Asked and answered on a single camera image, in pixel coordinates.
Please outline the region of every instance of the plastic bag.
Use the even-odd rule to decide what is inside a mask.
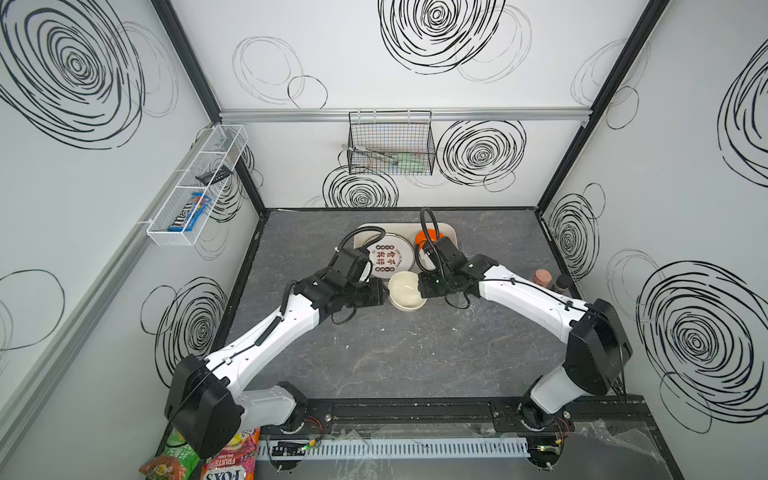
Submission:
[[[200,461],[192,447],[184,443],[176,430],[168,436],[167,444],[182,445],[165,447],[163,455],[151,459],[139,468],[139,473],[150,480],[187,480]]]
[[[255,429],[235,435],[219,455],[205,464],[201,480],[253,480],[259,433],[260,429]]]

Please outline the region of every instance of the white wire basket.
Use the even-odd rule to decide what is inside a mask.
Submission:
[[[219,124],[213,128],[147,228],[147,235],[157,245],[192,247],[197,242],[221,192],[237,175],[235,165],[247,142],[243,125]],[[214,183],[214,178],[225,171],[223,167],[232,173]],[[206,184],[198,178],[205,178],[205,174],[213,174]]]

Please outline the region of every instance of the aluminum rail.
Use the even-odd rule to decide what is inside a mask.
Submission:
[[[376,113],[377,121],[408,121],[423,118],[425,112],[432,112],[432,121],[464,120],[576,120],[589,121],[592,113],[586,107],[552,108],[264,108],[222,110],[223,124],[252,124],[273,122],[349,121],[356,112],[368,117]]]

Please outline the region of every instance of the metal frame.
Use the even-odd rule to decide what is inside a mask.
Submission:
[[[544,222],[544,218],[541,215],[541,211],[537,209],[534,209],[534,210],[536,215],[536,221],[538,221],[538,226],[541,228],[541,232],[544,234],[544,238],[547,239],[547,245],[549,245],[549,250],[552,252],[554,261],[557,262],[558,268],[560,269],[561,272],[563,273],[569,272],[568,265],[565,264],[565,259],[560,253],[558,246],[555,244],[554,240],[552,239],[552,234],[549,231],[549,227],[547,227],[547,224]],[[571,284],[571,287],[568,289],[568,292],[571,294],[571,298],[575,298],[579,300],[584,299],[584,296],[581,295],[581,291],[578,289],[578,285],[576,284],[576,282],[573,282]]]
[[[588,121],[592,110],[586,107],[545,108],[410,108],[392,112],[391,108],[323,109],[238,109],[221,111],[221,121],[228,124],[273,122],[348,122],[350,113],[377,112],[380,121],[407,121],[407,112],[431,111],[432,121],[464,120],[578,120]]]
[[[614,67],[611,69],[611,73],[608,74],[608,78],[603,87],[600,89],[600,93],[594,99],[592,104],[592,116],[589,122],[580,128],[576,133],[571,145],[563,156],[563,160],[558,165],[558,169],[552,175],[552,179],[549,180],[549,185],[544,190],[544,194],[541,195],[541,199],[538,202],[538,209],[540,211],[547,210],[547,207],[552,202],[555,194],[557,194],[560,186],[568,175],[568,172],[573,167],[574,162],[578,158],[584,145],[587,144],[587,140],[592,135],[594,129],[600,124],[603,113],[608,105],[611,103],[616,90],[618,90],[621,82],[624,81],[624,77],[627,76],[627,72],[632,67],[635,58],[640,54],[640,50],[645,45],[645,41],[648,39],[650,33],[656,27],[656,24],[664,13],[664,9],[669,5],[670,0],[650,0],[646,5],[643,14],[640,16],[640,20],[634,27],[632,34],[627,39],[627,43],[624,44],[624,50],[619,54],[619,58],[616,60]]]
[[[476,434],[489,438],[510,433],[529,441],[555,438],[558,433],[555,425],[541,432],[525,428],[517,415],[519,403],[520,397],[309,399],[306,413],[318,419],[325,432],[338,436],[354,430],[362,438],[369,438],[381,425],[461,423],[476,426]],[[558,416],[565,419],[571,431],[575,430],[575,422],[599,419],[644,423],[651,441],[667,463],[670,476],[674,480],[683,480],[683,474],[642,396],[629,395],[626,403],[615,396],[581,397],[563,407]],[[293,434],[286,434],[276,426],[261,430],[262,437],[270,440],[306,440],[316,434],[309,424]]]
[[[322,109],[322,110],[228,110],[221,111],[213,92],[205,80],[202,69],[192,52],[192,48],[184,34],[178,17],[176,16],[170,0],[151,0],[157,14],[160,17],[166,32],[177,49],[182,65],[195,87],[200,100],[212,121],[224,123],[257,123],[257,122],[305,122],[305,121],[348,121],[350,110],[357,109]],[[461,120],[579,120],[586,122],[571,142],[562,162],[558,166],[553,178],[547,186],[544,195],[537,207],[521,207],[521,209],[533,208],[536,210],[537,219],[558,265],[563,268],[564,261],[556,246],[551,241],[546,226],[543,224],[541,212],[549,205],[575,162],[581,149],[597,127],[602,114],[609,105],[614,93],[621,81],[637,57],[640,49],[653,30],[659,17],[667,7],[669,0],[650,0],[637,23],[632,35],[627,40],[624,50],[614,65],[607,81],[603,85],[592,109],[588,108],[433,108],[434,121],[461,121]],[[244,169],[238,169],[243,183],[253,201],[259,215],[263,220],[269,214],[264,208],[263,202],[253,185],[252,179]],[[259,223],[254,238],[251,241],[243,266],[236,280],[235,290],[227,305],[227,321],[223,321],[214,344],[222,343],[226,339],[228,327],[237,309],[237,304],[242,295],[245,280],[255,256],[264,221]],[[435,423],[435,422],[481,422],[493,426],[495,432],[517,432],[526,437],[536,435],[554,435],[554,430],[540,434],[528,431],[518,424],[515,417],[516,406],[519,399],[508,398],[467,398],[467,399],[311,399],[308,404],[308,413],[324,422],[326,431],[332,432],[336,428],[344,428],[345,425],[358,427],[361,424],[383,423]],[[651,432],[652,439],[656,443],[659,452],[667,461],[670,473],[675,479],[682,479],[677,464],[671,455],[663,436],[653,420],[650,410],[642,397],[629,396],[629,402],[624,404],[618,397],[586,397],[580,398],[568,404],[565,409],[570,415],[571,422],[594,421],[595,419],[616,420],[640,420],[646,424]],[[274,427],[266,427],[264,432],[278,438],[297,437],[297,435],[285,435],[275,430]]]

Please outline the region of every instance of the gray marble countertop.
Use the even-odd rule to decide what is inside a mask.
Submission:
[[[459,249],[468,257],[483,253],[526,278],[539,268],[559,274],[531,210],[436,210],[435,215],[455,228]],[[273,212],[228,339],[271,313],[288,280],[324,267],[341,238],[360,224],[418,218],[410,211]],[[250,388],[287,381],[310,398],[519,396],[562,362],[565,345],[542,327],[503,306],[470,298],[467,310],[430,299],[406,313],[388,302],[358,310],[341,326],[325,321],[286,347]]]

